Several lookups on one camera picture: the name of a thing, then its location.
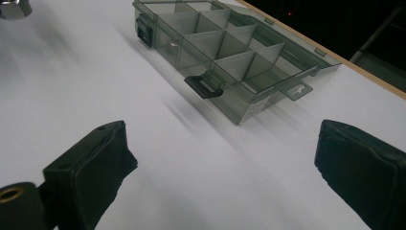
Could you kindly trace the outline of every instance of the black latch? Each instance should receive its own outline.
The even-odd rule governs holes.
[[[152,48],[153,30],[148,26],[148,18],[144,13],[140,13],[137,18],[137,36],[146,44],[147,47]]]
[[[216,98],[223,94],[220,88],[214,88],[204,81],[203,76],[189,76],[185,78],[185,82],[202,98]]]

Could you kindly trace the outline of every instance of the white surface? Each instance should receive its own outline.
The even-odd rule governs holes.
[[[320,124],[406,150],[405,101],[342,66],[234,126],[140,43],[130,0],[31,4],[0,21],[0,187],[39,185],[93,128],[125,120],[139,169],[99,230],[369,229],[313,164]]]

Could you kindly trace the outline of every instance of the black rubber pad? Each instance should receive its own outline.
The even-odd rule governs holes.
[[[406,229],[405,152],[357,127],[324,120],[315,165],[372,230]]]

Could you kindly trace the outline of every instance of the metal part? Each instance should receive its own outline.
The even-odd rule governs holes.
[[[17,20],[33,12],[28,0],[0,0],[0,18]]]

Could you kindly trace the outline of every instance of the clear plastic compartment box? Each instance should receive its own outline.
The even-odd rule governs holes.
[[[254,11],[216,0],[135,0],[135,28],[203,99],[242,124],[300,99],[302,81],[341,63]]]

